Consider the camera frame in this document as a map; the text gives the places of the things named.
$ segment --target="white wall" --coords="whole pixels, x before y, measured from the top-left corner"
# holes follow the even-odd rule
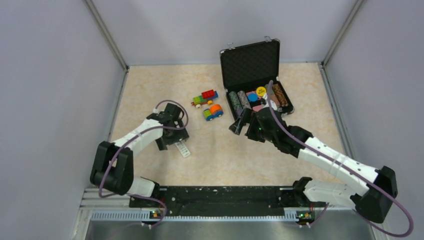
[[[0,239],[71,236],[122,79],[83,1],[0,3]]]
[[[424,1],[370,0],[328,66],[356,156],[396,172],[398,200],[424,227]],[[401,233],[407,220],[393,206],[386,219]]]
[[[355,0],[94,0],[129,65],[219,63],[219,51],[281,40],[285,62],[322,61]]]

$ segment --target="case latch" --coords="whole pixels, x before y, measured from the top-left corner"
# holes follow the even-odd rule
[[[227,45],[229,50],[235,49],[234,44],[232,42],[227,43]]]

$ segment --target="white label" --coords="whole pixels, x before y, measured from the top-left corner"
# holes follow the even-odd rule
[[[191,153],[189,149],[187,148],[187,146],[184,144],[184,142],[182,141],[176,142],[175,146],[184,158],[187,158],[188,156],[190,156]]]

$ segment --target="toy truck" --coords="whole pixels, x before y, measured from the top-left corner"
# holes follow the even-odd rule
[[[200,96],[193,97],[192,106],[195,106],[197,109],[201,108],[203,104],[212,105],[214,103],[213,99],[218,97],[217,91],[213,89],[209,91],[204,91]]]
[[[219,104],[215,104],[203,111],[203,116],[206,121],[212,121],[214,118],[219,118],[224,114],[223,108]]]

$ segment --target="yellow poker chip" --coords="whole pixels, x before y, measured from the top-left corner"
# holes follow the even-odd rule
[[[262,97],[263,95],[265,95],[265,93],[267,93],[267,89],[265,87],[260,86],[260,87],[256,88],[256,94],[259,97]]]

